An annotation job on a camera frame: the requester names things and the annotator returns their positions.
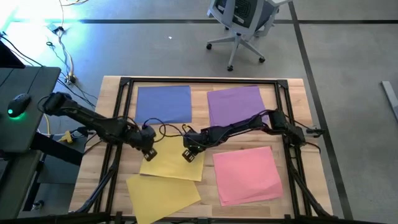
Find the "office chair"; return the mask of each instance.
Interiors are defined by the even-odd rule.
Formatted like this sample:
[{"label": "office chair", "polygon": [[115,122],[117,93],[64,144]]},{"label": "office chair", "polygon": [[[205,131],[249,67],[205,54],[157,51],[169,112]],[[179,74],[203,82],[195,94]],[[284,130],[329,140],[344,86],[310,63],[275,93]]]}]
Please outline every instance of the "office chair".
[{"label": "office chair", "polygon": [[206,48],[210,50],[212,44],[234,42],[228,71],[233,71],[232,61],[240,44],[260,56],[260,63],[264,63],[266,59],[263,54],[249,41],[252,36],[267,35],[279,12],[279,6],[289,1],[291,0],[211,0],[208,16],[215,17],[226,30],[231,29],[235,35],[209,40]]}]

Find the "black floor stripe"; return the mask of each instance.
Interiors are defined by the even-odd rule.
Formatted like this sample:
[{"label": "black floor stripe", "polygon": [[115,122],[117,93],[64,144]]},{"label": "black floor stripe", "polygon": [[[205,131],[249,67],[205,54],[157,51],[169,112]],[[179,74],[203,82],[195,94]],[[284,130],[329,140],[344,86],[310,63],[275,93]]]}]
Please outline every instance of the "black floor stripe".
[{"label": "black floor stripe", "polygon": [[[30,22],[30,19],[13,19],[12,22]],[[44,19],[46,23],[61,23],[61,19]],[[217,24],[216,19],[65,19],[64,23],[84,24]],[[276,19],[275,24],[293,24],[290,19]],[[398,24],[398,20],[297,20],[299,24]]]},{"label": "black floor stripe", "polygon": [[[14,19],[13,22],[30,22],[30,19]],[[61,19],[45,19],[44,22],[61,23]],[[65,19],[64,23],[84,24],[216,24],[216,19]]]},{"label": "black floor stripe", "polygon": [[299,24],[398,24],[398,20],[298,20]]},{"label": "black floor stripe", "polygon": [[305,49],[303,35],[300,30],[300,24],[298,23],[298,20],[297,20],[297,15],[296,15],[296,12],[294,9],[293,2],[289,2],[289,9],[290,9],[290,13],[292,15],[292,19],[294,21],[294,30],[295,30],[295,33],[297,36],[298,47],[300,49],[300,53],[303,58],[304,68],[305,68],[305,72],[307,74],[308,83],[310,85],[310,90],[311,90],[312,98],[314,100],[315,109],[317,111],[319,123],[320,123],[321,128],[326,130],[326,133],[323,135],[323,140],[325,141],[326,151],[328,153],[328,157],[330,160],[333,178],[335,179],[335,182],[336,182],[337,193],[340,198],[340,204],[341,204],[341,208],[343,210],[343,215],[344,215],[345,219],[352,220],[353,214],[351,212],[351,207],[348,202],[347,192],[344,187],[343,178],[341,176],[340,168],[338,166],[336,152],[335,152],[335,149],[333,148],[333,143],[331,141],[328,124],[326,122],[325,114],[323,112],[322,103],[321,103],[321,100],[319,97],[315,79],[313,77],[310,60],[307,55],[307,50]]}]

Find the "concrete floor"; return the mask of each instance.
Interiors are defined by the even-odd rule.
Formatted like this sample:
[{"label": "concrete floor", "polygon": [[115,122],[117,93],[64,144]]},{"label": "concrete floor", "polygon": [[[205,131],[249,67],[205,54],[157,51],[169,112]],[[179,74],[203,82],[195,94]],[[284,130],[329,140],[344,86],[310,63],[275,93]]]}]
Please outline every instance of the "concrete floor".
[{"label": "concrete floor", "polygon": [[[68,31],[63,42],[75,62],[80,85],[98,95],[104,75],[303,78],[318,124],[315,92],[309,85],[294,25],[276,24],[267,37],[252,41],[266,56],[264,65],[250,51],[239,48],[234,71],[227,72],[231,46],[214,45],[211,52],[205,48],[207,40],[228,35],[221,24],[168,21],[207,19],[209,2],[133,0],[116,4],[95,0],[65,7]],[[398,20],[395,0],[295,0],[294,6],[299,20]],[[11,23],[7,34],[26,55],[46,66],[62,67],[45,44],[48,40],[56,43],[56,38],[42,26],[43,19],[60,18],[57,1],[25,2],[15,15],[22,22]],[[278,19],[291,18],[289,7],[283,6]],[[78,19],[91,20],[80,23]],[[394,223],[398,220],[398,124],[380,81],[391,81],[398,92],[398,24],[340,21],[335,25],[300,24],[300,29],[353,216]],[[57,52],[62,55],[60,47]],[[55,133],[78,125],[67,118],[50,120]],[[45,130],[44,123],[40,129]],[[323,141],[320,145],[325,152]],[[327,153],[322,153],[322,161],[333,211],[343,217]],[[44,188],[38,198],[47,198],[49,204],[63,203],[49,213],[66,213],[73,184],[46,184]]]}]

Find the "wooden tabletop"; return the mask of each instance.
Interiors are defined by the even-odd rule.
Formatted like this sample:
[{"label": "wooden tabletop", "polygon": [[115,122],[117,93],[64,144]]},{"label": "wooden tabletop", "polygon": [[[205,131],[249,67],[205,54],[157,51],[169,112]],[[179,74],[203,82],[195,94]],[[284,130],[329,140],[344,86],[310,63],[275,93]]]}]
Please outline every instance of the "wooden tabletop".
[{"label": "wooden tabletop", "polygon": [[[96,112],[106,117],[112,117],[116,95],[118,92],[119,81],[121,77],[104,77],[101,93],[99,94]],[[302,79],[287,79],[289,83],[290,98],[294,111],[295,119],[303,124],[312,125],[310,108],[305,93]],[[129,116],[134,118],[136,113],[137,92],[139,86],[164,86],[181,85],[181,83],[139,83],[134,82],[132,103],[129,109]],[[211,83],[189,83],[192,94],[192,126],[199,131],[210,125],[207,103],[207,92],[213,90],[222,90],[232,88],[237,84],[211,84]],[[267,109],[275,109],[276,99],[274,87],[270,85],[259,85],[262,100]],[[122,98],[120,115],[123,112],[126,92]],[[96,143],[98,139],[91,140],[87,147]],[[315,139],[307,138],[307,141],[317,143]],[[271,146],[274,155],[277,170],[282,181],[284,196],[274,200],[262,202],[251,202],[241,205],[222,207],[218,198],[218,191],[215,179],[213,154],[219,152],[235,151],[239,149],[250,149],[255,147]],[[105,143],[101,143],[84,156],[79,175],[77,178],[75,191],[73,193],[70,210],[80,208],[91,195],[101,172],[101,166],[105,153]],[[326,186],[325,175],[323,173],[322,162],[318,149],[306,145],[302,149],[302,160],[305,169],[308,188],[312,194],[323,206],[323,208],[332,214],[328,189]],[[186,207],[170,217],[218,217],[218,218],[283,218],[285,214],[293,216],[292,201],[290,196],[289,181],[287,175],[286,161],[284,157],[284,148],[280,136],[270,136],[260,131],[252,131],[230,138],[226,143],[212,147],[205,152],[205,164],[203,167],[203,178],[201,182],[195,182],[199,191],[201,201]],[[119,165],[118,180],[114,193],[112,213],[122,211],[123,215],[134,215],[129,192],[127,191],[126,179],[133,174],[139,173],[142,161],[142,153],[124,144]],[[106,197],[108,195],[108,186],[104,190],[101,211],[105,210]],[[304,214],[302,194],[297,187],[300,212]]]}]

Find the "pink paper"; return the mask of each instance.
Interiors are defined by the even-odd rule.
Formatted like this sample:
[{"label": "pink paper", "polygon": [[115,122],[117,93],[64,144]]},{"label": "pink paper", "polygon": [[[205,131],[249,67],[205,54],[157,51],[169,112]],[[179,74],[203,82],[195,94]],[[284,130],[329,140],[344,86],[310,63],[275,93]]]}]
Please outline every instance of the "pink paper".
[{"label": "pink paper", "polygon": [[222,206],[283,195],[271,147],[218,153],[213,160]]}]

